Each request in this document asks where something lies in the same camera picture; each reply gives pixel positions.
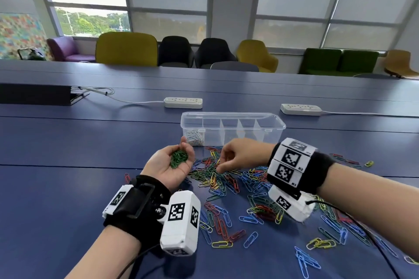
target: table surface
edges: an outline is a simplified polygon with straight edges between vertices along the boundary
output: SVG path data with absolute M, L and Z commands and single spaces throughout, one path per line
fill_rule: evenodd
M 336 112 L 419 115 L 417 81 L 18 60 L 0 60 L 0 80 L 108 86 L 115 88 L 115 97 L 131 101 L 198 97 L 207 112 L 272 112 L 287 125 L 282 138 L 361 163 L 373 160 L 366 171 L 419 187 L 417 119 L 279 111 L 280 104 L 292 103 Z M 184 111 L 128 105 L 95 93 L 70 107 L 0 105 L 0 191 L 13 198 L 0 222 L 0 277 L 64 277 L 100 233 L 101 212 L 124 183 L 124 173 L 138 174 L 156 149 L 178 142 Z M 197 158 L 207 155 L 195 149 Z M 16 181 L 24 181 L 23 196 L 10 187 Z M 195 182 L 192 190 L 202 202 L 209 196 Z M 231 232 L 259 232 L 249 249 L 238 242 L 232 249 L 214 250 L 200 235 L 194 256 L 148 254 L 137 278 L 302 278 L 293 246 L 304 248 L 318 236 L 317 227 L 324 226 L 320 213 L 304 225 L 290 219 L 248 225 L 238 221 L 249 207 L 246 195 L 244 190 L 216 202 L 229 210 Z M 401 277 L 417 278 L 419 268 L 394 249 L 400 258 L 389 258 Z M 352 235 L 344 247 L 310 255 L 322 266 L 310 268 L 310 278 L 393 278 L 378 250 Z

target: white power strip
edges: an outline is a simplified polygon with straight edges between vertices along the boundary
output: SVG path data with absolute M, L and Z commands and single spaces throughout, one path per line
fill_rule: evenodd
M 281 112 L 287 115 L 321 116 L 322 109 L 316 105 L 281 104 Z
M 166 97 L 164 106 L 167 108 L 202 108 L 202 98 Z

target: person's right hand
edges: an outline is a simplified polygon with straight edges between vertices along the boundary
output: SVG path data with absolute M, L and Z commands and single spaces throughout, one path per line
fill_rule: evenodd
M 262 143 L 249 138 L 233 139 L 221 150 L 217 172 L 267 165 L 274 147 L 275 144 Z

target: colorful mosaic wall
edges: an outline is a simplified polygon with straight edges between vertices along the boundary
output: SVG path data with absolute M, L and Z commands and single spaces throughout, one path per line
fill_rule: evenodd
M 38 48 L 47 60 L 52 60 L 44 29 L 37 17 L 0 13 L 0 59 L 20 59 L 18 49 L 23 48 Z

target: yellow chair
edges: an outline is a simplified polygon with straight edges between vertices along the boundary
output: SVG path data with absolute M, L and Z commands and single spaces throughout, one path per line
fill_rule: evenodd
M 146 33 L 103 33 L 96 42 L 96 62 L 157 66 L 157 40 L 154 36 Z
M 275 73 L 278 59 L 268 53 L 265 44 L 259 40 L 243 40 L 237 49 L 239 62 L 254 64 L 259 72 Z
M 402 78 L 419 79 L 419 73 L 410 68 L 410 52 L 389 50 L 384 58 L 384 71 Z

